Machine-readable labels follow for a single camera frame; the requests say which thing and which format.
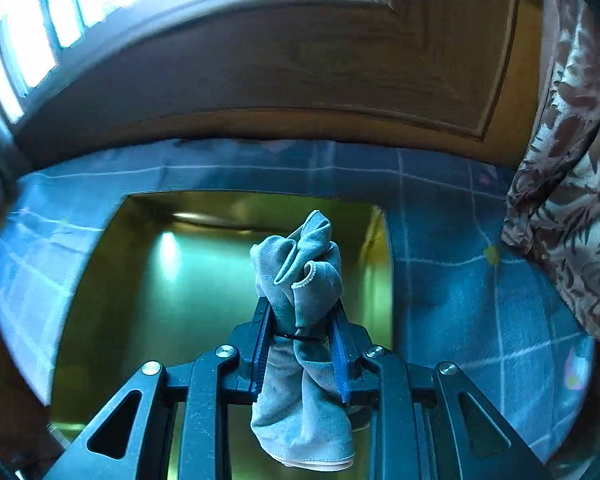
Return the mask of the grey-blue sock bundle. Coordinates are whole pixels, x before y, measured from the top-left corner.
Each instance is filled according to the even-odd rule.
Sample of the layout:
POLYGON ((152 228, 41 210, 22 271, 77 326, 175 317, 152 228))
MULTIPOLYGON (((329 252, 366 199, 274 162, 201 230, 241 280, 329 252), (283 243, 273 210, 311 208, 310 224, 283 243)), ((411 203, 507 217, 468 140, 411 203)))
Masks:
POLYGON ((332 225, 312 211, 294 232, 250 249, 260 297, 275 332, 250 427, 262 450, 286 467, 342 471, 355 458, 352 427, 338 391, 326 318, 342 295, 332 225))

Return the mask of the blue patterned tablecloth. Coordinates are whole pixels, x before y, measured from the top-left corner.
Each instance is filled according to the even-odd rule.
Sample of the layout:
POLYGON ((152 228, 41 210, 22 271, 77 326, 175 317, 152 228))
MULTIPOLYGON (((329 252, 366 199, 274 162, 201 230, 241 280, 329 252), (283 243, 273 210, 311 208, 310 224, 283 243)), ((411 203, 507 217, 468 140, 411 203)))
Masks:
POLYGON ((126 196, 347 197, 386 212, 404 359, 457 362, 547 460, 584 401, 594 342, 542 270, 500 240, 512 177, 447 154, 332 141, 169 140, 73 159, 18 182, 0 233, 0 329, 48 402, 76 285, 126 196))

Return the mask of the dark red metal tin box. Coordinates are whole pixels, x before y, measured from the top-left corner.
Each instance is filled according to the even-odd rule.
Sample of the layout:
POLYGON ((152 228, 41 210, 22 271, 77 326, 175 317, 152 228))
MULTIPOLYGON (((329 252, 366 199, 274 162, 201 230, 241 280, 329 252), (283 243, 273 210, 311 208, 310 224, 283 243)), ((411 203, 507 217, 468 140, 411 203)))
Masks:
POLYGON ((257 303, 249 252, 321 211, 340 248, 343 307, 392 343, 392 258, 375 205, 282 194, 125 197, 82 273, 60 338, 50 416, 74 438, 146 362, 193 361, 230 338, 257 303))

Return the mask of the brown floral curtain right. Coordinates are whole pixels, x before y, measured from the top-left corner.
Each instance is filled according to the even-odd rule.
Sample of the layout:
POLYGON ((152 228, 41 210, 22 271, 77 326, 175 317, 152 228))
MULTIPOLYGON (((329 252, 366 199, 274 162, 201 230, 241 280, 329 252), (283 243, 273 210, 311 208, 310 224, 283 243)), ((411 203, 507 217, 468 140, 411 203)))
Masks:
POLYGON ((600 18, 585 0, 543 0, 541 63, 502 240, 542 266, 600 341, 600 18))

